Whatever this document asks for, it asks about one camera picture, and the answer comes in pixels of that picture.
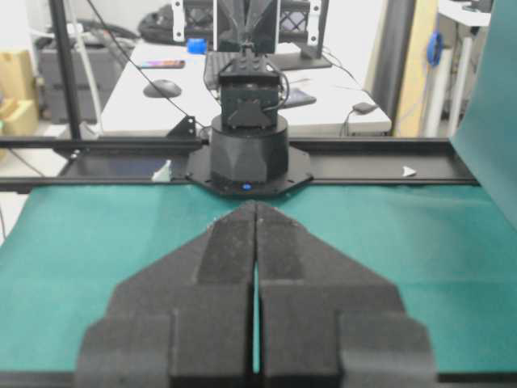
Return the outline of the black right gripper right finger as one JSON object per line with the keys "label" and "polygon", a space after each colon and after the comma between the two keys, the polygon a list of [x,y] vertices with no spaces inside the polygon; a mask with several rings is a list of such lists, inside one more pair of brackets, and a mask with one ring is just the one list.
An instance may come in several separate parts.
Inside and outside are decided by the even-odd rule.
{"label": "black right gripper right finger", "polygon": [[256,247],[268,387],[432,387],[426,327],[398,287],[258,204]]}

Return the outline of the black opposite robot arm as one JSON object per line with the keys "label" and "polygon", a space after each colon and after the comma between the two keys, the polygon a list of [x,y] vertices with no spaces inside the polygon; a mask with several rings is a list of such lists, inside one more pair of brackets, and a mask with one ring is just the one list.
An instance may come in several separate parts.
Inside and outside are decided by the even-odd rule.
{"label": "black opposite robot arm", "polygon": [[432,387],[427,329],[397,286],[262,196],[311,180],[279,114],[277,1],[215,3],[221,112],[188,176],[249,200],[121,281],[82,340],[76,387]]}

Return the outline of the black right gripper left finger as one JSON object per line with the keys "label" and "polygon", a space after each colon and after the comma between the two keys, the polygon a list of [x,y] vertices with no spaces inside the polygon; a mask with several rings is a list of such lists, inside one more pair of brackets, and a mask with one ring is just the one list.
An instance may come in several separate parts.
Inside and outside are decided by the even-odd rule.
{"label": "black right gripper left finger", "polygon": [[250,375],[256,205],[122,280],[82,340],[78,387],[243,387]]}

